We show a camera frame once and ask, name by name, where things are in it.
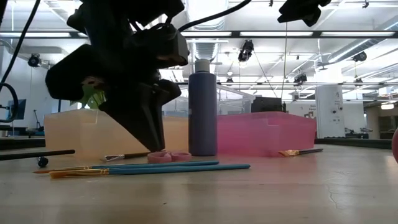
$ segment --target paintbrush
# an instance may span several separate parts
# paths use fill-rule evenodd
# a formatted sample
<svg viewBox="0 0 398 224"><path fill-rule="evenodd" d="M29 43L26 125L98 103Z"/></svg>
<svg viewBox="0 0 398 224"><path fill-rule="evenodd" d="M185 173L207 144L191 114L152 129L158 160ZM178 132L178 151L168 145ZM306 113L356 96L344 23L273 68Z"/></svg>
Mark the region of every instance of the paintbrush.
<svg viewBox="0 0 398 224"><path fill-rule="evenodd" d="M121 159L132 159L132 158L144 157L144 156L148 156L149 153L150 152L142 152L142 153L105 156L105 162L118 161Z"/></svg>
<svg viewBox="0 0 398 224"><path fill-rule="evenodd" d="M172 166L155 168L137 168L137 169L91 169L91 170L66 170L50 172L51 178L62 177L88 177L99 175L137 175L137 174L164 174L174 172L197 172L211 170L233 170L248 169L249 164L235 165L208 165L208 166Z"/></svg>
<svg viewBox="0 0 398 224"><path fill-rule="evenodd" d="M190 162L168 162L163 164L119 164L119 165L98 165L98 166L81 166L81 167L67 167L63 169L54 170L38 170L35 174L47 174L54 171L71 171L71 170L91 170L91 169L136 169L136 168L155 168L155 167L170 167L170 166L203 166L203 165L217 165L219 161L190 161Z"/></svg>
<svg viewBox="0 0 398 224"><path fill-rule="evenodd" d="M50 152L28 152L28 153L18 153L18 154L5 154L5 155L0 155L0 161L44 157L44 156L58 156L58 155L67 155L74 153L75 150L61 150L61 151L50 151Z"/></svg>
<svg viewBox="0 0 398 224"><path fill-rule="evenodd" d="M322 151L323 149L286 150L286 151L279 151L279 154L281 154L284 157L289 157L289 156L298 156L302 154L322 152Z"/></svg>

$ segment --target fluorescent light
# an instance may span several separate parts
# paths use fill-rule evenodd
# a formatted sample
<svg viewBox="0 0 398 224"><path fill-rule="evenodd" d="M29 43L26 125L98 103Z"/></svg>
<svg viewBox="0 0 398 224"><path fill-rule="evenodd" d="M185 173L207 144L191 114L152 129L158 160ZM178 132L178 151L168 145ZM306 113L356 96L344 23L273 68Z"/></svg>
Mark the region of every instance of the fluorescent light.
<svg viewBox="0 0 398 224"><path fill-rule="evenodd" d="M381 105L382 110L391 110L394 109L394 105L389 104L389 105Z"/></svg>
<svg viewBox="0 0 398 224"><path fill-rule="evenodd" d="M0 32L0 37L20 37L20 32ZM70 37L68 32L28 32L25 37Z"/></svg>
<svg viewBox="0 0 398 224"><path fill-rule="evenodd" d="M222 85L230 85L231 83L228 82L221 82ZM234 85L244 85L244 86L249 86L249 85L257 85L255 82L245 82L245 83L234 83Z"/></svg>
<svg viewBox="0 0 398 224"><path fill-rule="evenodd" d="M313 34L313 32L292 32L292 31L287 31L287 32L283 32L283 31L260 31L260 32L241 32L241 37L245 37L245 36L252 36L252 37L259 37L259 36L264 36L264 37L278 37L278 36L311 36Z"/></svg>
<svg viewBox="0 0 398 224"><path fill-rule="evenodd" d="M386 105L386 104L391 104L391 103L397 103L395 100L391 100L391 101L388 101L388 102L384 102L384 103L381 103L382 105Z"/></svg>
<svg viewBox="0 0 398 224"><path fill-rule="evenodd" d="M246 68L248 66L248 61L239 62L239 68Z"/></svg>
<svg viewBox="0 0 398 224"><path fill-rule="evenodd" d="M77 35L79 35L80 37L87 37L87 35L84 33L77 33Z"/></svg>
<svg viewBox="0 0 398 224"><path fill-rule="evenodd" d="M228 37L231 35L232 32L225 32L225 31L185 31L181 32L184 37Z"/></svg>
<svg viewBox="0 0 398 224"><path fill-rule="evenodd" d="M313 95L315 95L315 93L308 94L307 96L304 96L304 98L308 98L308 97L313 96Z"/></svg>
<svg viewBox="0 0 398 224"><path fill-rule="evenodd" d="M203 40L203 39L190 39L187 40L187 43L228 43L229 40Z"/></svg>
<svg viewBox="0 0 398 224"><path fill-rule="evenodd" d="M395 32L379 31L379 32L322 32L322 37L361 37L361 36L378 36L378 37L390 37L394 35Z"/></svg>

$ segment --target translucent plastic container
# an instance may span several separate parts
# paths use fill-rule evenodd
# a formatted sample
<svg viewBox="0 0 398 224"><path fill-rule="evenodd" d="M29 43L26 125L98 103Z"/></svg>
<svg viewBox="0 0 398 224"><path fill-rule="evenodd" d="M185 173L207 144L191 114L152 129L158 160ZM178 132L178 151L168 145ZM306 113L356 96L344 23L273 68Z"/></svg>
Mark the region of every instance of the translucent plastic container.
<svg viewBox="0 0 398 224"><path fill-rule="evenodd" d="M148 152L106 113L83 109L48 114L44 118L49 150L74 149L76 158L102 159L105 155ZM188 151L188 118L163 117L166 150Z"/></svg>
<svg viewBox="0 0 398 224"><path fill-rule="evenodd" d="M188 117L188 86L180 86L181 96L163 105L165 116ZM256 98L232 88L217 85L218 114L244 114L251 112L251 104Z"/></svg>
<svg viewBox="0 0 398 224"><path fill-rule="evenodd" d="M283 112L218 116L218 153L279 157L314 146L316 121Z"/></svg>

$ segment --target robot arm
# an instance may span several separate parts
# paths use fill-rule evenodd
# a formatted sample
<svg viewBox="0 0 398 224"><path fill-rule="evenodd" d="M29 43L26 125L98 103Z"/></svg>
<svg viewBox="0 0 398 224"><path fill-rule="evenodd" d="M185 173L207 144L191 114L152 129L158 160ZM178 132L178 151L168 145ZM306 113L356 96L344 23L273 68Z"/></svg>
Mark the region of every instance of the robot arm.
<svg viewBox="0 0 398 224"><path fill-rule="evenodd" d="M48 71L51 97L80 100L82 84L95 85L105 91L101 111L150 151L164 149L162 105L181 91L177 84L159 80L158 69L186 65L187 42L170 23L136 34L130 23L146 26L162 14L172 18L183 9L180 0L84 0L67 24L86 34L91 45L82 45Z"/></svg>

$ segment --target paint bottle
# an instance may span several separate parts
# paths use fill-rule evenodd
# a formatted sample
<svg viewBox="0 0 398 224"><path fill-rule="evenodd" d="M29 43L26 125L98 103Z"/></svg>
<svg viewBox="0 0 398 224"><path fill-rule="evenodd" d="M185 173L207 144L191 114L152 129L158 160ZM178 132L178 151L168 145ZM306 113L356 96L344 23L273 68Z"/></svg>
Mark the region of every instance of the paint bottle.
<svg viewBox="0 0 398 224"><path fill-rule="evenodd" d="M188 141L193 156L217 155L216 76L209 60L197 60L188 81Z"/></svg>

